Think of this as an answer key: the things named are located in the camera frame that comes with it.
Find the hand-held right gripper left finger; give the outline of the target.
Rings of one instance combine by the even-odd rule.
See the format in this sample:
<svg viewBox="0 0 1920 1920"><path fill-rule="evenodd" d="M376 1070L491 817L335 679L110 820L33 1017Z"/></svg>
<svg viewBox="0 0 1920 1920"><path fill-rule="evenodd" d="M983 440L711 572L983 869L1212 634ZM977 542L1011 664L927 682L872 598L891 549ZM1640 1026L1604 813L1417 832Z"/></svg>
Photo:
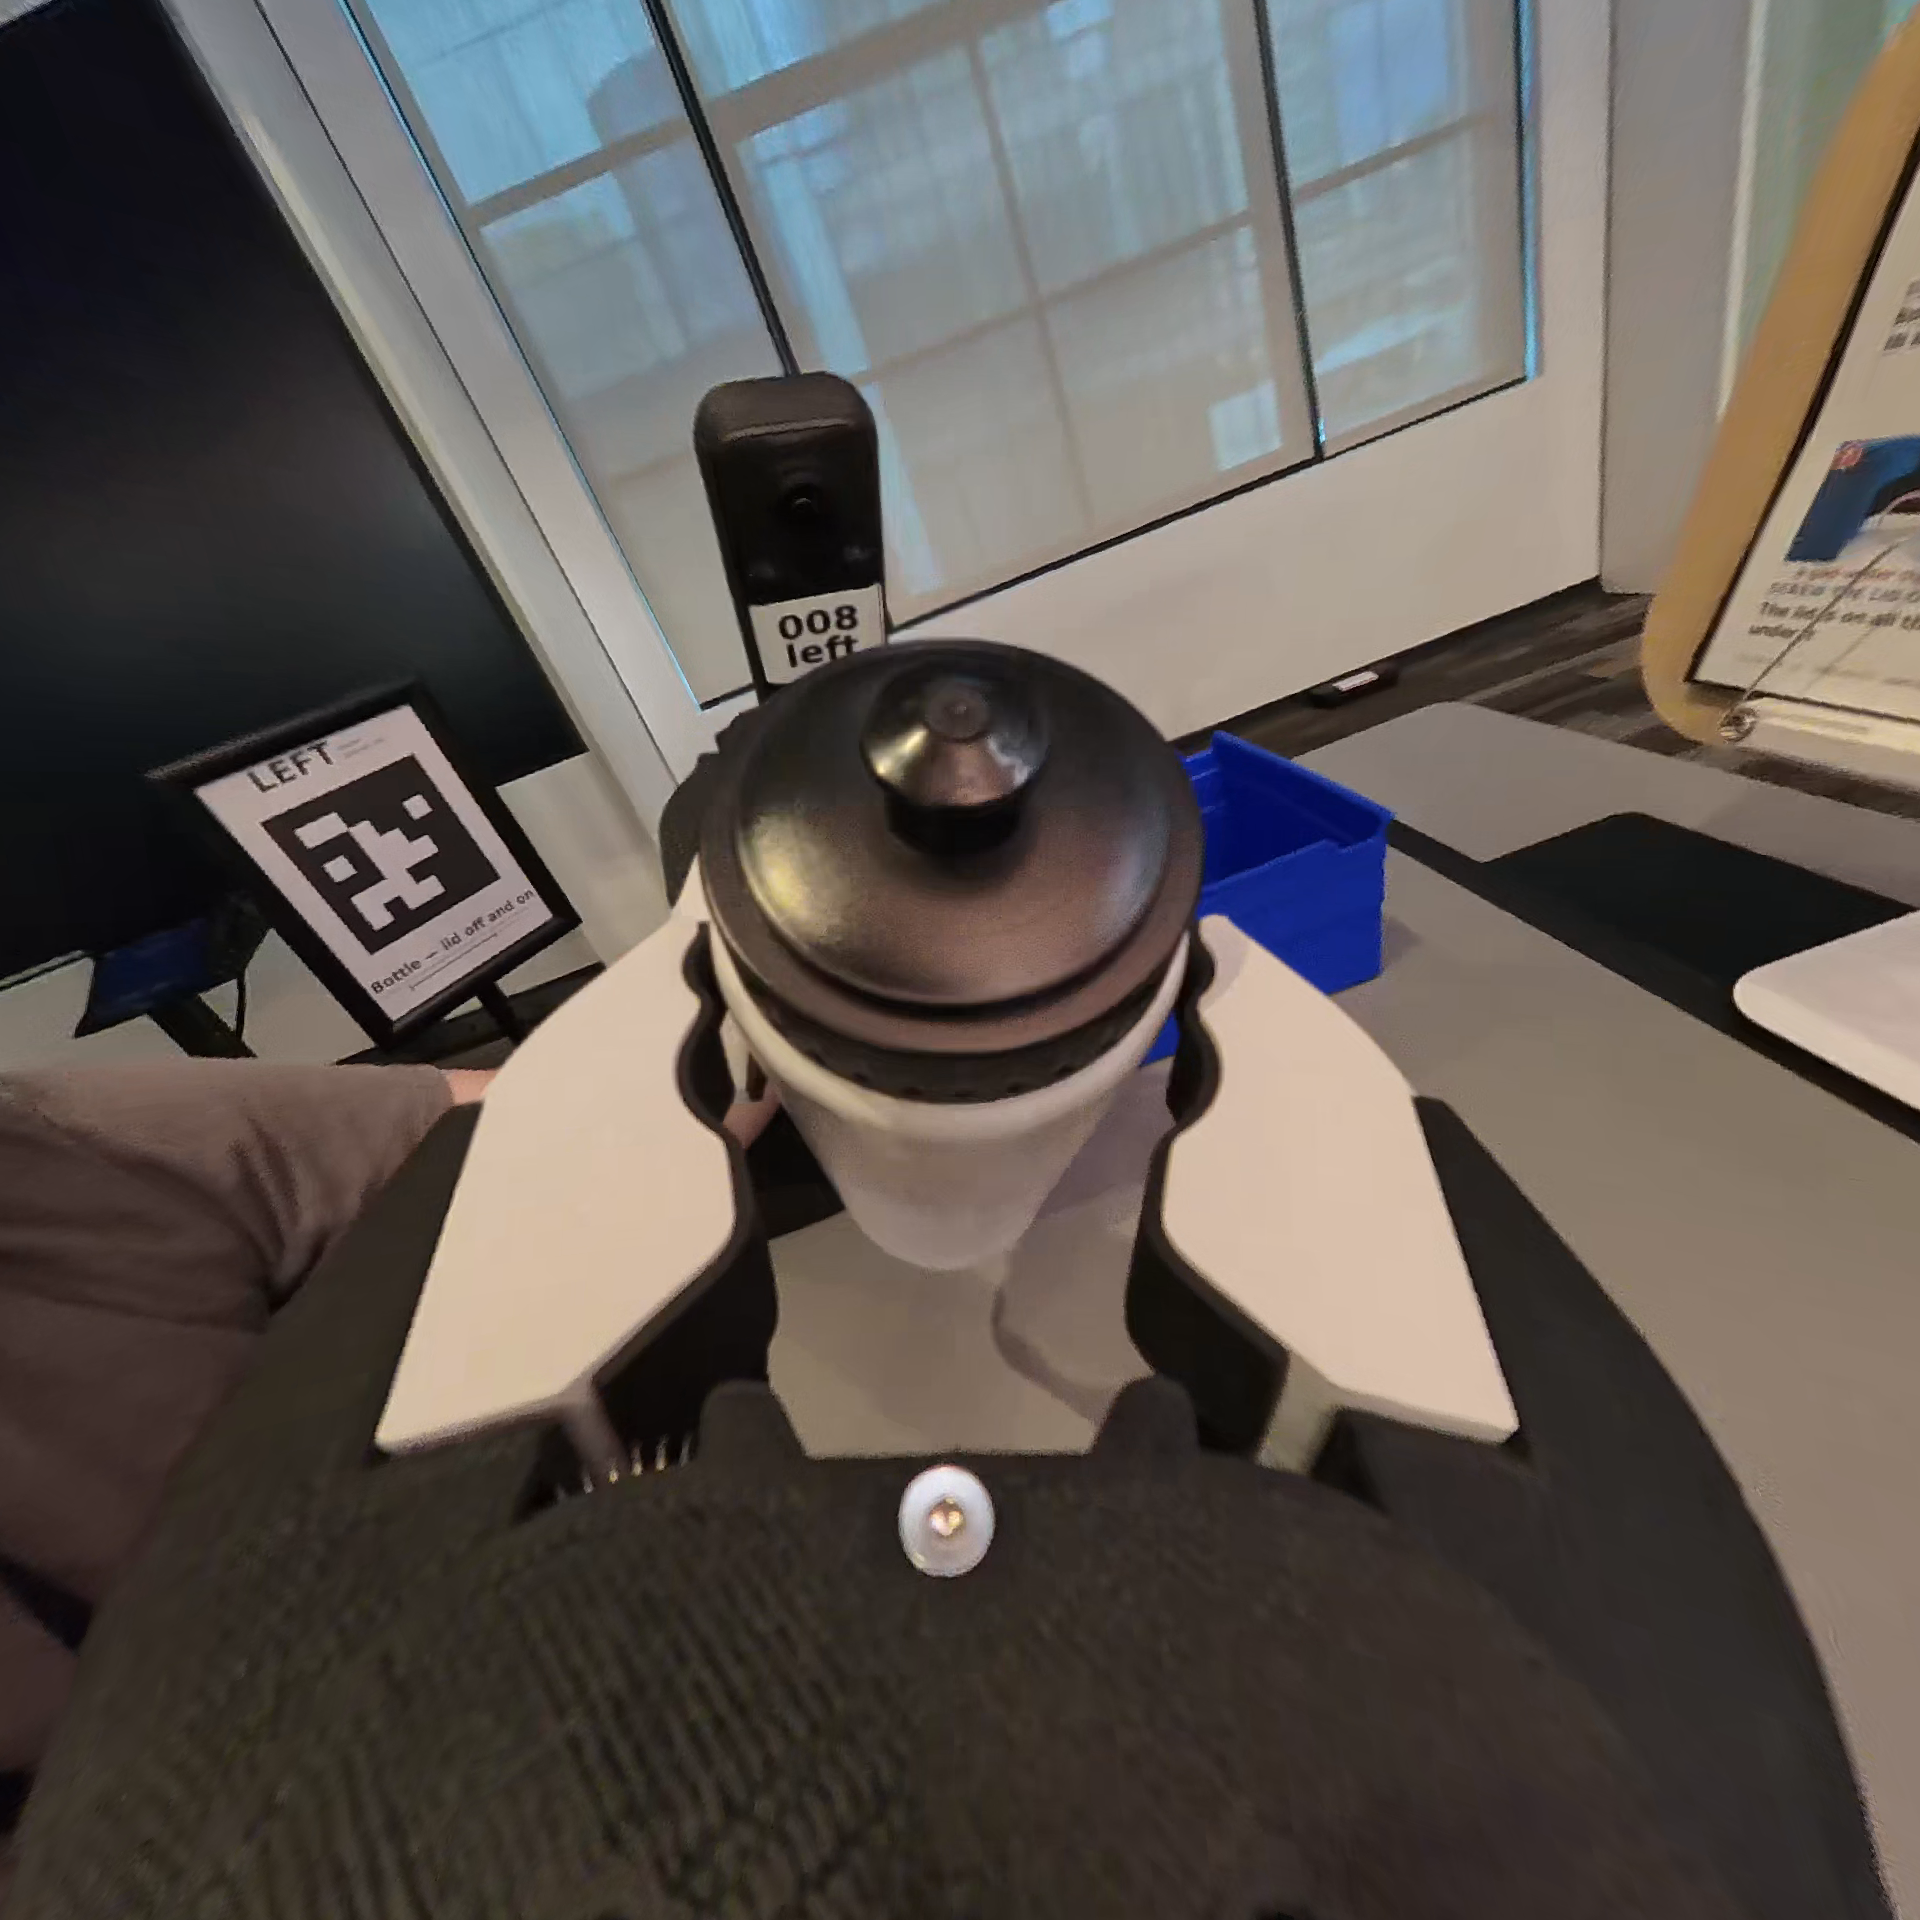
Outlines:
<svg viewBox="0 0 1920 1920"><path fill-rule="evenodd" d="M384 1456L554 1424L672 1460L769 1374L779 1284L705 918L665 918L498 1070L376 1424Z"/></svg>

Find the black bottle lid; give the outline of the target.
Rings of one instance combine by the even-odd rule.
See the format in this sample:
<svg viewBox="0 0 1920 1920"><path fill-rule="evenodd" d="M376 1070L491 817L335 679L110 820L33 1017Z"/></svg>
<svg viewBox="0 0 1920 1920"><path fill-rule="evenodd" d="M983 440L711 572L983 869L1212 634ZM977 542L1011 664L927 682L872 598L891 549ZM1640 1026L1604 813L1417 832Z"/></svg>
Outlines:
<svg viewBox="0 0 1920 1920"><path fill-rule="evenodd" d="M1158 1021L1205 813L1117 689L1017 646L920 639L767 701L717 750L698 863L746 1009L804 1063L983 1102Z"/></svg>

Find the black framed marker sign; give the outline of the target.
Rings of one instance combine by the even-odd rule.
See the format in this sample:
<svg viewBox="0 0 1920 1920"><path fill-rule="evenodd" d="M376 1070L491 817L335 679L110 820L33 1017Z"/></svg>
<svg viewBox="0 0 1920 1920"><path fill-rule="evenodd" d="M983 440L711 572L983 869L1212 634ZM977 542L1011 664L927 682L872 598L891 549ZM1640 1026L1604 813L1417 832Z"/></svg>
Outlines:
<svg viewBox="0 0 1920 1920"><path fill-rule="evenodd" d="M145 780L269 926L397 1046L580 934L580 910L422 682L170 759Z"/></svg>

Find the large dark wall panel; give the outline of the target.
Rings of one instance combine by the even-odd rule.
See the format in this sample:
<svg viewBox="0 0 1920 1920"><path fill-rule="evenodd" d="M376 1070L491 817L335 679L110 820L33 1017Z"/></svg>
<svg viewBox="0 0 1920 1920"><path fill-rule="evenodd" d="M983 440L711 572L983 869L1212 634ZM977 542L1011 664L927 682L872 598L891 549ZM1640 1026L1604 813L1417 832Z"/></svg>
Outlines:
<svg viewBox="0 0 1920 1920"><path fill-rule="evenodd" d="M158 4L0 37L3 977L226 895L145 775L422 682L495 784L583 755Z"/></svg>

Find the person's grey shirt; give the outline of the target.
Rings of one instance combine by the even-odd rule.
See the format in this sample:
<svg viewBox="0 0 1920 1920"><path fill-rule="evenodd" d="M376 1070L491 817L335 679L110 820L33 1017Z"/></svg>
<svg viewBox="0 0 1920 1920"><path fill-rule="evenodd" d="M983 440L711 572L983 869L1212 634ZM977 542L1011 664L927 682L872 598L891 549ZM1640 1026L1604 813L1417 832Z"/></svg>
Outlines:
<svg viewBox="0 0 1920 1920"><path fill-rule="evenodd" d="M429 1065L3 1075L3 1791L42 1763L175 1460L448 1111Z"/></svg>

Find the black sign easel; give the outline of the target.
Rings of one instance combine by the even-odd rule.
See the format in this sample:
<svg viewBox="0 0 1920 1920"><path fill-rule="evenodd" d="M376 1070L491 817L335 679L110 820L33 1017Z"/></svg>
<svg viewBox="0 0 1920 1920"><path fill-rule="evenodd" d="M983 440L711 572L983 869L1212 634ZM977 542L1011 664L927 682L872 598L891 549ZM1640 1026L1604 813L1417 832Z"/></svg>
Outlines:
<svg viewBox="0 0 1920 1920"><path fill-rule="evenodd" d="M397 1045L376 1045L338 1065L434 1065L434 1070L485 1070L511 1056L523 1040L523 1017L517 1014L517 996L505 988L481 988L474 1001L461 1001L450 1014L422 1021Z"/></svg>

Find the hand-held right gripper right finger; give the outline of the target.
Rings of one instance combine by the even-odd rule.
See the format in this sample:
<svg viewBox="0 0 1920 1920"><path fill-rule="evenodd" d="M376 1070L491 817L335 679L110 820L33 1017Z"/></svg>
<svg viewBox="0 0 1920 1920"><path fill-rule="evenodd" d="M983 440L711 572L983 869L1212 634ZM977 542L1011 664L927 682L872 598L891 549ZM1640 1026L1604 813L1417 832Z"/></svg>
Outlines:
<svg viewBox="0 0 1920 1920"><path fill-rule="evenodd" d="M1417 1094L1314 984L1212 914L1177 996L1125 1332L1212 1451L1310 1468L1339 1412L1520 1429Z"/></svg>

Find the white plastic bottle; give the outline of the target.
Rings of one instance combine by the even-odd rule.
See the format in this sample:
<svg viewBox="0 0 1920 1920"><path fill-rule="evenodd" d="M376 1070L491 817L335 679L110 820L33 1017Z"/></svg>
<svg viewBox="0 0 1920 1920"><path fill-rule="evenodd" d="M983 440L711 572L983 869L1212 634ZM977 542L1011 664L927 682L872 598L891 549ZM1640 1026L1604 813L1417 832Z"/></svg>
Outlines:
<svg viewBox="0 0 1920 1920"><path fill-rule="evenodd" d="M711 938L711 959L753 1065L861 1231L913 1269L956 1273L1001 1259L1036 1226L1171 1017L1190 944L1190 938L1177 939L1149 1009L1093 1065L983 1102L870 1089L818 1065L753 1001L724 938Z"/></svg>

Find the printed instruction sheet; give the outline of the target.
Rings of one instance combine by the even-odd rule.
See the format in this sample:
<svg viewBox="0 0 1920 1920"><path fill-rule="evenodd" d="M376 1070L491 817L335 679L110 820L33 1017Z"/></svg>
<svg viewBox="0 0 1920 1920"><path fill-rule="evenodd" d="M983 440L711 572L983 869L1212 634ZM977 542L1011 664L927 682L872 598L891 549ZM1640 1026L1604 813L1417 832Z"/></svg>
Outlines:
<svg viewBox="0 0 1920 1920"><path fill-rule="evenodd" d="M1895 214L1821 410L1691 682L1920 712L1920 184Z"/></svg>

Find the instruction sheet on stand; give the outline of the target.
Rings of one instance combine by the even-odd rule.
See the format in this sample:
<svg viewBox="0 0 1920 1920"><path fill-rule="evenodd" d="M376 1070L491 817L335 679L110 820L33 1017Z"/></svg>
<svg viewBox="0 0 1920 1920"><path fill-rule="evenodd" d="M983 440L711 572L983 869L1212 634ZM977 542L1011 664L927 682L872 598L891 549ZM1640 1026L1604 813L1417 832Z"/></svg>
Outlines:
<svg viewBox="0 0 1920 1920"><path fill-rule="evenodd" d="M1861 80L1792 234L1676 563L1640 634L1640 682L1667 730L1917 796L1920 722L1691 682L1763 519L1796 461L1907 184L1920 180L1920 22Z"/></svg>

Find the black rectangular table pad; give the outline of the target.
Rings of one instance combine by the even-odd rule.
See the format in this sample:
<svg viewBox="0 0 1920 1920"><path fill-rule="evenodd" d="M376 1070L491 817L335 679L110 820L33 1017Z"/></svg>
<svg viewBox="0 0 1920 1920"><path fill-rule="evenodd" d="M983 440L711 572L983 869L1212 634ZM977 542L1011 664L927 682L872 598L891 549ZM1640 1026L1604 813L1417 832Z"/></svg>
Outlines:
<svg viewBox="0 0 1920 1920"><path fill-rule="evenodd" d="M1718 1032L1757 1032L1736 1003L1746 977L1907 914L1895 898L1646 813L1576 825L1481 872L1583 954Z"/></svg>

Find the small blue floor box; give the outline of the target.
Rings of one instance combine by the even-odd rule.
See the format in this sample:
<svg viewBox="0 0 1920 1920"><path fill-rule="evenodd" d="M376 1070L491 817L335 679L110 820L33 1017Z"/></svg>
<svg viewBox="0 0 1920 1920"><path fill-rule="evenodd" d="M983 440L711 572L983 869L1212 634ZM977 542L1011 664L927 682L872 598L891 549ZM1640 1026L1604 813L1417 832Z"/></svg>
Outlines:
<svg viewBox="0 0 1920 1920"><path fill-rule="evenodd" d="M72 1040L150 1017L180 1053L251 1056L247 977L264 938L268 923L251 908L226 903L92 954Z"/></svg>

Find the blue plastic storage bin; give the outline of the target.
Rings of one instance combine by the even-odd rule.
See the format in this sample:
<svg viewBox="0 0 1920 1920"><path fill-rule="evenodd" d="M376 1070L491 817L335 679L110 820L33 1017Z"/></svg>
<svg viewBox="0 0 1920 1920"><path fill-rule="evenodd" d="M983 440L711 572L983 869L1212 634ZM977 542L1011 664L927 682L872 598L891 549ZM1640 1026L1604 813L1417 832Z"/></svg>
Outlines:
<svg viewBox="0 0 1920 1920"><path fill-rule="evenodd" d="M1327 996L1370 984L1398 817L1228 730L1185 775L1205 813L1197 914L1225 914Z"/></svg>

